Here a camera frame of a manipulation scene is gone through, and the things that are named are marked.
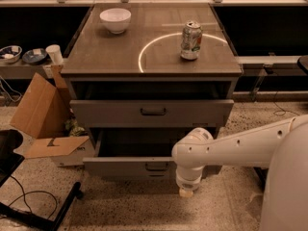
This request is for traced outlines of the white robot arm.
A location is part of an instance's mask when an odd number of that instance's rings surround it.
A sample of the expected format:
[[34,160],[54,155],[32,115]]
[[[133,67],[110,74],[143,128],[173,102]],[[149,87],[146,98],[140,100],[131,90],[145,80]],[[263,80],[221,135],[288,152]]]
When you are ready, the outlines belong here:
[[259,231],[308,231],[308,115],[214,139],[195,128],[172,148],[182,196],[198,189],[206,166],[268,170]]

